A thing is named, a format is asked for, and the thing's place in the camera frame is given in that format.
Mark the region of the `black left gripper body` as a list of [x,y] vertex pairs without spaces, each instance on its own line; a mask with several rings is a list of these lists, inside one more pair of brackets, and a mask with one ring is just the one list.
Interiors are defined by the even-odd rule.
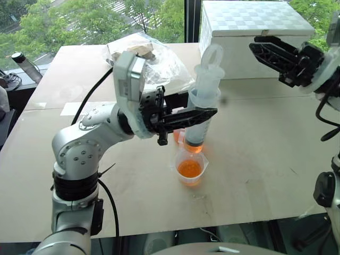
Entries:
[[157,143],[160,146],[168,144],[168,133],[164,128],[164,116],[172,112],[165,100],[164,86],[158,86],[155,90],[144,92],[141,97],[139,111],[143,122],[151,134],[158,135]]

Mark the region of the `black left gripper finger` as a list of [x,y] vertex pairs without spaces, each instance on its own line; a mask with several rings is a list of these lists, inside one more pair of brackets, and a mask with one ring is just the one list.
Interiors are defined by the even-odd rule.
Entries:
[[165,103],[166,106],[169,108],[186,108],[188,104],[188,93],[181,92],[181,93],[174,93],[171,95],[165,96]]
[[185,108],[174,114],[162,116],[160,120],[156,122],[156,130],[173,131],[198,125],[210,120],[217,111],[216,108]]

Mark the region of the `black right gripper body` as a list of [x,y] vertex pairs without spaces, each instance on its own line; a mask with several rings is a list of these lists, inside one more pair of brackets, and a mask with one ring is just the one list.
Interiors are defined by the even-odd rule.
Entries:
[[279,75],[279,81],[289,87],[306,87],[311,84],[314,74],[324,61],[325,54],[317,46],[304,42],[295,51],[297,63]]

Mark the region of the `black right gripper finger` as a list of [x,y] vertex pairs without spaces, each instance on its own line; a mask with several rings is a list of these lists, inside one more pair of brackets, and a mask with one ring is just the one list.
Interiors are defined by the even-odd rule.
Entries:
[[299,49],[282,41],[280,38],[275,36],[256,36],[254,38],[255,54],[269,54],[278,53],[297,55]]
[[279,73],[288,73],[297,66],[298,61],[292,53],[273,43],[253,42],[249,48],[258,62]]

